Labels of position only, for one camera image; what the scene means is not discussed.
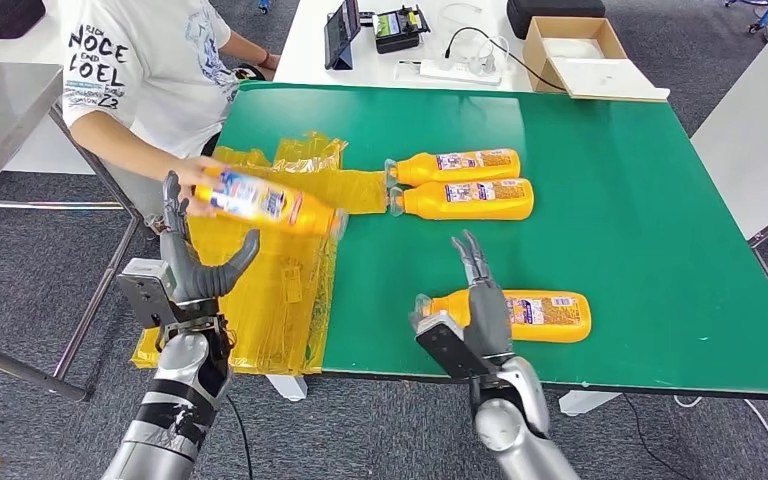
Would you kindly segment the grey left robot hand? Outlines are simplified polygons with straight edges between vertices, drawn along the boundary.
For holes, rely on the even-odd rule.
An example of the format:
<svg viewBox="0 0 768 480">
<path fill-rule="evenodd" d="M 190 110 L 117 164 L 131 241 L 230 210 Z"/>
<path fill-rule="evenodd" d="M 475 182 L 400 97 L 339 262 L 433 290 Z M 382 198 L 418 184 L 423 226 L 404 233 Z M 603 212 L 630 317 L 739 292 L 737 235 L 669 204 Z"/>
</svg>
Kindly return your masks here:
<svg viewBox="0 0 768 480">
<path fill-rule="evenodd" d="M 180 200 L 178 175 L 170 170 L 162 184 L 165 229 L 160 233 L 161 258 L 171 267 L 176 303 L 220 298 L 230 293 L 260 250 L 260 230 L 249 230 L 240 248 L 224 264 L 206 266 L 199 259 L 186 220 L 188 200 Z"/>
</svg>

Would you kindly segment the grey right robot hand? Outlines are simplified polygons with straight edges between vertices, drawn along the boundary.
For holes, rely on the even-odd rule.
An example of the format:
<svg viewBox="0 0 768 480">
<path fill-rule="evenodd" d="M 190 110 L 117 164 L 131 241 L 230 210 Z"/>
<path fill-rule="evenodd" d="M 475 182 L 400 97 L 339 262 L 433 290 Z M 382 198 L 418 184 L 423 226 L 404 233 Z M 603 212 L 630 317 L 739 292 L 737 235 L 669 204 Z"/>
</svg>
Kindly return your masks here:
<svg viewBox="0 0 768 480">
<path fill-rule="evenodd" d="M 472 233 L 451 238 L 468 283 L 469 324 L 464 339 L 481 358 L 501 366 L 513 356 L 509 310 L 503 290 L 492 276 L 486 257 Z"/>
</svg>

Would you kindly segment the person's right hand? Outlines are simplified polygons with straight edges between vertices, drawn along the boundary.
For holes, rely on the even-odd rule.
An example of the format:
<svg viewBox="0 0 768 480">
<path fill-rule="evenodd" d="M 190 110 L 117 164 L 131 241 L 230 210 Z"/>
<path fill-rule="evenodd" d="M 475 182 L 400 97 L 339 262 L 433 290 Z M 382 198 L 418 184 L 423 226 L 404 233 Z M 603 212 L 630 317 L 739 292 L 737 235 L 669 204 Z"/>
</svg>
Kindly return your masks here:
<svg viewBox="0 0 768 480">
<path fill-rule="evenodd" d="M 196 217 L 216 215 L 216 209 L 209 202 L 195 196 L 195 188 L 198 186 L 208 189 L 216 188 L 219 185 L 217 174 L 225 168 L 225 164 L 209 156 L 192 156 L 172 163 L 170 170 L 177 174 L 180 185 L 178 200 L 187 204 L 188 215 Z"/>
</svg>

